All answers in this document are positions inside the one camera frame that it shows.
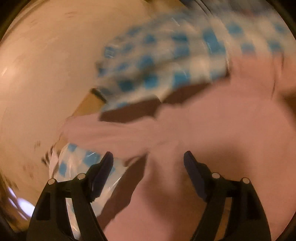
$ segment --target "silver screw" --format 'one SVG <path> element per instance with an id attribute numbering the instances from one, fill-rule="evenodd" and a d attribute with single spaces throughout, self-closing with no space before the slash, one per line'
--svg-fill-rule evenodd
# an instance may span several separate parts
<path id="1" fill-rule="evenodd" d="M 47 183 L 48 183 L 49 185 L 52 185 L 52 184 L 55 183 L 55 179 L 53 179 L 53 178 L 52 178 L 52 179 L 49 179 Z"/>
<path id="2" fill-rule="evenodd" d="M 84 173 L 80 173 L 80 174 L 78 174 L 77 178 L 79 180 L 81 180 L 81 179 L 85 178 L 85 174 Z"/>
<path id="3" fill-rule="evenodd" d="M 244 177 L 244 178 L 242 179 L 242 181 L 243 181 L 245 184 L 249 184 L 249 183 L 250 183 L 250 180 L 249 180 L 248 178 L 246 178 L 246 177 Z"/>
<path id="4" fill-rule="evenodd" d="M 212 173 L 212 178 L 214 178 L 214 179 L 219 179 L 219 178 L 220 178 L 220 174 L 214 172 L 214 173 Z"/>

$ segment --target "pink cloth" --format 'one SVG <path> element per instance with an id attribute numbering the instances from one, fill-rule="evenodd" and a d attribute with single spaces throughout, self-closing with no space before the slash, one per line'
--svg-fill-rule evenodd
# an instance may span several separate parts
<path id="1" fill-rule="evenodd" d="M 281 91 L 295 84 L 292 59 L 233 58 L 230 82 L 217 82 L 183 105 L 128 124 L 69 119 L 69 142 L 128 162 L 148 153 L 130 204 L 105 229 L 109 241 L 190 240 L 205 203 L 183 166 L 183 154 L 227 179 L 251 179 L 275 240 L 296 210 L 296 128 Z"/>

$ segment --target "pink fabric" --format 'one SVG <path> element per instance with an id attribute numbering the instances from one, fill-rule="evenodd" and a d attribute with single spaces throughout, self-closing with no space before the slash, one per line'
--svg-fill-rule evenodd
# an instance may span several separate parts
<path id="1" fill-rule="evenodd" d="M 217 82 L 183 105 L 128 124 L 69 119 L 69 142 L 128 162 L 148 153 L 131 202 L 106 227 L 109 241 L 190 240 L 203 213 L 183 154 L 227 179 L 251 179 L 275 240 L 296 210 L 296 131 L 280 92 L 295 85 L 292 59 L 233 58 L 230 82 Z"/>

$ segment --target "checkered pattern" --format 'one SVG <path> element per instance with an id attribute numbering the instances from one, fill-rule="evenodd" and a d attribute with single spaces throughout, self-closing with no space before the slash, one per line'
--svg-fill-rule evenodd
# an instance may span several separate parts
<path id="1" fill-rule="evenodd" d="M 68 144 L 63 148 L 60 154 L 59 170 L 54 175 L 54 178 L 58 182 L 72 180 L 79 173 L 86 173 L 90 166 L 99 163 L 102 157 L 103 156 L 95 152 L 81 149 L 74 144 Z M 103 207 L 110 198 L 114 188 L 125 171 L 126 167 L 124 167 L 118 159 L 114 159 L 113 168 L 100 197 L 96 198 L 95 201 L 91 203 L 95 215 L 98 216 L 101 213 Z M 73 234 L 76 239 L 79 239 L 80 232 L 74 214 L 72 200 L 66 199 L 66 203 Z"/>
<path id="2" fill-rule="evenodd" d="M 99 67 L 103 111 L 176 88 L 212 82 L 227 73 L 231 54 L 293 54 L 295 39 L 274 10 L 246 16 L 237 12 L 196 15 L 183 10 L 136 26 L 110 42 Z"/>

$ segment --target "plastic wrap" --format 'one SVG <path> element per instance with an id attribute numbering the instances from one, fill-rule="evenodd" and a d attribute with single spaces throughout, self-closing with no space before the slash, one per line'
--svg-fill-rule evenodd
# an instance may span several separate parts
<path id="1" fill-rule="evenodd" d="M 66 145 L 59 156 L 59 170 L 54 175 L 58 182 L 68 181 L 76 177 L 79 173 L 86 173 L 91 165 L 99 163 L 103 155 L 89 150 L 77 147 L 73 144 Z M 125 173 L 127 167 L 124 167 L 118 159 L 114 159 L 114 165 L 106 181 L 103 191 L 99 198 L 91 203 L 96 216 L 100 215 L 106 202 L 111 197 L 118 181 Z M 74 214 L 72 200 L 66 199 L 67 210 L 71 228 L 76 239 L 80 236 L 80 231 Z"/>

